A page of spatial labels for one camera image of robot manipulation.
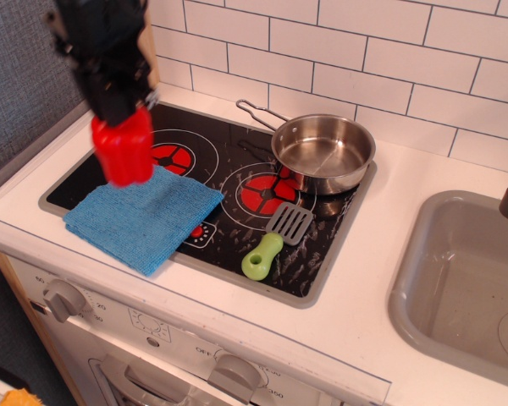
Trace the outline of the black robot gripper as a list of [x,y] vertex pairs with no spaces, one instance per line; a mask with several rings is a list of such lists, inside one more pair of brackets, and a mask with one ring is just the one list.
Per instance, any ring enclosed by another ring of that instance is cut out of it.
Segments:
[[56,1],[44,14],[56,52],[91,110],[111,127],[152,93],[151,68],[139,47],[147,9],[147,1]]

